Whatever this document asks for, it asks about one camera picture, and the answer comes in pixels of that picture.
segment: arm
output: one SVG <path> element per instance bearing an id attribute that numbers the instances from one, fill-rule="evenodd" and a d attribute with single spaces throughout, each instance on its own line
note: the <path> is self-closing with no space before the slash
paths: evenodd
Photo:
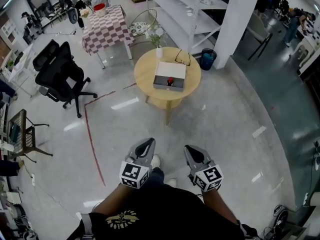
<path id="1" fill-rule="evenodd" d="M 234 224 L 238 224 L 236 217 L 232 211 L 228 208 L 225 202 L 222 200 L 218 191 L 212 189 L 208 192 L 202 192 L 204 204 L 216 211 L 221 216 L 225 217 L 227 220 L 231 221 Z"/>
<path id="2" fill-rule="evenodd" d="M 104 214 L 108 217 L 116 215 L 120 207 L 123 206 L 134 190 L 134 188 L 129 186 L 118 185 L 102 203 L 94 208 L 93 212 Z"/>
<path id="3" fill-rule="evenodd" d="M 305 21 L 306 21 L 306 16 L 305 15 L 302 15 L 302 16 L 299 17 L 299 22 L 300 22 L 300 25 L 302 27 L 302 30 L 306 29 Z"/>

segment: shoe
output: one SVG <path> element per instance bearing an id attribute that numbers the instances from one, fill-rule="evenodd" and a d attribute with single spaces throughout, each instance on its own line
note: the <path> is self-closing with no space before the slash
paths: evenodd
<path id="1" fill-rule="evenodd" d="M 318 171 L 319 166 L 320 166 L 320 155 L 315 158 L 314 165 L 315 165 L 315 170 Z"/>
<path id="2" fill-rule="evenodd" d="M 21 168 L 22 166 L 24 166 L 24 165 L 25 165 L 25 161 L 20 160 L 20 161 L 18 162 L 18 164 L 19 164 L 19 167 Z"/>
<path id="3" fill-rule="evenodd" d="M 156 167 L 160 168 L 160 164 L 161 164 L 160 157 L 157 154 L 154 154 L 153 158 L 151 160 L 152 169 L 154 169 Z"/>
<path id="4" fill-rule="evenodd" d="M 172 178 L 172 179 L 169 179 L 169 181 L 166 184 L 169 185 L 170 187 L 176 188 L 177 181 L 174 178 Z"/>

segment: blue trash can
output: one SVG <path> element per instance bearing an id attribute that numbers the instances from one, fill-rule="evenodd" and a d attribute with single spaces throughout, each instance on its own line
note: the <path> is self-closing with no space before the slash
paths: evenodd
<path id="1" fill-rule="evenodd" d="M 212 64 L 214 63 L 216 57 L 217 57 L 217 54 L 214 50 L 203 49 L 201 52 L 201 58 L 200 58 L 200 68 L 206 71 L 211 69 Z"/>

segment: white wire chair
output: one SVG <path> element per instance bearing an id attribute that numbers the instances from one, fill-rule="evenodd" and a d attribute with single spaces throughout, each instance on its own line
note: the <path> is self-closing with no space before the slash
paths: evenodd
<path id="1" fill-rule="evenodd" d="M 149 30 L 157 20 L 157 11 L 148 9 L 141 12 L 129 26 L 129 31 L 134 38 L 142 36 Z"/>

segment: checkered tablecloth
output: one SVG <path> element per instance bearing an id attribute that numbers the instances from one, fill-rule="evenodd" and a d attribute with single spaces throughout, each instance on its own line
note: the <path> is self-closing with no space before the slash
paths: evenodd
<path id="1" fill-rule="evenodd" d="M 129 45 L 135 40 L 128 31 L 121 5 L 108 7 L 103 17 L 93 13 L 88 18 L 91 29 L 88 26 L 84 28 L 82 46 L 89 54 L 95 54 L 119 42 Z"/>

